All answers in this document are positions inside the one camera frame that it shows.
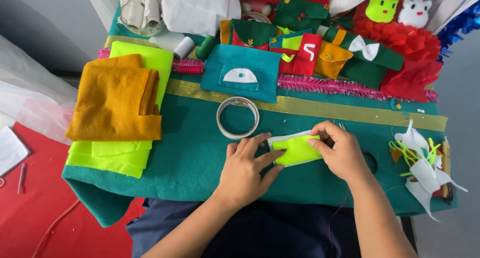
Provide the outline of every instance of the forearm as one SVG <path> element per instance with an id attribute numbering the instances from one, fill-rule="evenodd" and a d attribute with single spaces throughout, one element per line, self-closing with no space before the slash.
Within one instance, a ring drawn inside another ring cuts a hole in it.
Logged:
<path id="1" fill-rule="evenodd" d="M 210 198 L 160 240 L 142 258 L 200 257 L 237 209 Z"/>
<path id="2" fill-rule="evenodd" d="M 367 175 L 360 183 L 349 186 L 362 257 L 417 257 L 375 177 Z"/>

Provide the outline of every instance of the white felt number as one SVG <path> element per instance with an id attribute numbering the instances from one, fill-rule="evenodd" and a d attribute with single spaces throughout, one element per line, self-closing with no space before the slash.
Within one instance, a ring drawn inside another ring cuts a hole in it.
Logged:
<path id="1" fill-rule="evenodd" d="M 314 60 L 315 53 L 309 50 L 308 48 L 315 48 L 315 44 L 305 44 L 303 50 L 310 53 L 310 61 Z"/>

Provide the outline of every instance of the white bow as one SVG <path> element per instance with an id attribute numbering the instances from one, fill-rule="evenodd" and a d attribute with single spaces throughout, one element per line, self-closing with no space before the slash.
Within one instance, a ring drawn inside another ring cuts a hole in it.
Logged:
<path id="1" fill-rule="evenodd" d="M 363 57 L 369 61 L 373 61 L 375 57 L 377 57 L 379 47 L 379 43 L 365 45 L 363 38 L 361 36 L 357 36 L 350 44 L 348 50 L 351 52 L 362 51 Z"/>

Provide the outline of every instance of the left hand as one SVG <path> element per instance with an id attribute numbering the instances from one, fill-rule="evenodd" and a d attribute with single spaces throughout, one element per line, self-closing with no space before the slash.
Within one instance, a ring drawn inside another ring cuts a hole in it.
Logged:
<path id="1" fill-rule="evenodd" d="M 271 133 L 263 133 L 253 138 L 244 138 L 239 144 L 227 146 L 220 183 L 211 199 L 218 199 L 225 206 L 240 210 L 267 192 L 284 167 L 283 165 L 273 167 L 263 178 L 260 172 L 283 156 L 285 151 L 271 151 L 257 158 L 254 156 L 258 146 L 271 136 Z"/>

